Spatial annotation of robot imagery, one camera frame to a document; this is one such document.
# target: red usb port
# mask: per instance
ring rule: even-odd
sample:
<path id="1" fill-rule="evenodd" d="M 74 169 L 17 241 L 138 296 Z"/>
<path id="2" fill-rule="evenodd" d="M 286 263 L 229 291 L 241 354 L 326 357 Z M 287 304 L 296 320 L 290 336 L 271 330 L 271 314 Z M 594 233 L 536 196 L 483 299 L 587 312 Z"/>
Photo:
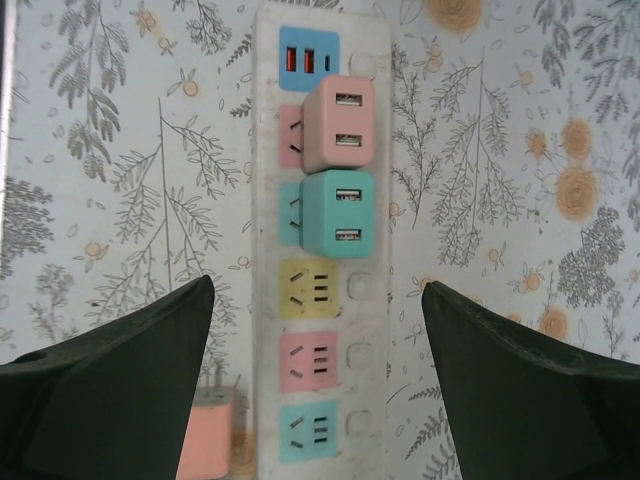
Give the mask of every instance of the red usb port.
<path id="1" fill-rule="evenodd" d="M 315 67 L 313 64 L 313 50 L 305 50 L 304 51 L 304 73 L 313 73 L 315 71 Z"/>
<path id="2" fill-rule="evenodd" d="M 287 47 L 287 71 L 296 71 L 296 49 L 295 47 Z"/>

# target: usb port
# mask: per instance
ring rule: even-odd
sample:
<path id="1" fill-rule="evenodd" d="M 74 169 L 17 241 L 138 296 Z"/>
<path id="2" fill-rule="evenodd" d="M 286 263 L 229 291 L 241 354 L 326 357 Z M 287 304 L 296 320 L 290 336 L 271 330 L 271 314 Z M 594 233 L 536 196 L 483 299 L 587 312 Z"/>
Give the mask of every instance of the usb port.
<path id="1" fill-rule="evenodd" d="M 304 73 L 314 73 L 316 71 L 313 50 L 304 51 Z"/>
<path id="2" fill-rule="evenodd" d="M 336 135 L 336 145 L 338 147 L 361 147 L 362 135 Z"/>
<path id="3" fill-rule="evenodd" d="M 338 201 L 359 201 L 362 200 L 362 190 L 336 190 L 336 200 Z"/>
<path id="4" fill-rule="evenodd" d="M 353 242 L 362 240 L 362 230 L 336 230 L 336 241 L 338 242 Z"/>
<path id="5" fill-rule="evenodd" d="M 361 107 L 362 95 L 354 95 L 351 93 L 336 93 L 336 105 L 345 105 L 347 107 Z"/>
<path id="6" fill-rule="evenodd" d="M 287 47 L 287 72 L 296 71 L 296 53 L 295 47 Z"/>

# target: pink usb charger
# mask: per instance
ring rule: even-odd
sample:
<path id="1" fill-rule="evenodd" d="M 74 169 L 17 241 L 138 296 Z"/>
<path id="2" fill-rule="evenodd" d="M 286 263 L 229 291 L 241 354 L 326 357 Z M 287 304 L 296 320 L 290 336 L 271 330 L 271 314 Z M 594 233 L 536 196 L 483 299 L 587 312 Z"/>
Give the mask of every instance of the pink usb charger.
<path id="1" fill-rule="evenodd" d="M 210 480 L 229 475 L 233 388 L 196 391 L 176 480 Z"/>
<path id="2" fill-rule="evenodd" d="M 307 173 L 362 168 L 375 151 L 375 90 L 364 77 L 328 75 L 302 104 Z"/>

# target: wallpaper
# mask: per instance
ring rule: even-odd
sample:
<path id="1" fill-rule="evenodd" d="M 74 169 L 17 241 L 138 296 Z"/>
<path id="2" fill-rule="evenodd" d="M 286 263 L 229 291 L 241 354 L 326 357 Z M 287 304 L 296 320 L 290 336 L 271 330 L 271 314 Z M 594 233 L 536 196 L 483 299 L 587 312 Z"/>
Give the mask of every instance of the wallpaper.
<path id="1" fill-rule="evenodd" d="M 259 3 L 18 1 L 0 271 L 0 362 L 211 275 L 202 376 L 238 389 L 237 475 Z M 640 363 L 640 1 L 286 3 L 395 30 L 388 480 L 460 479 L 427 283 Z"/>

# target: dark green object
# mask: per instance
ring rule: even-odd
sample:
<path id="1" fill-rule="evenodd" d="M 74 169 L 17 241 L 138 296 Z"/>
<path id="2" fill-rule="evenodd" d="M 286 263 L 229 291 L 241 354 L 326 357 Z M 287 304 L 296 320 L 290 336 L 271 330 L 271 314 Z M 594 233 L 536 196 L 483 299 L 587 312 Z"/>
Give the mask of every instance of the dark green object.
<path id="1" fill-rule="evenodd" d="M 640 366 L 549 338 L 439 282 L 422 308 L 464 480 L 640 478 Z"/>
<path id="2" fill-rule="evenodd" d="M 211 279 L 202 277 L 0 366 L 0 472 L 175 479 L 213 302 Z"/>

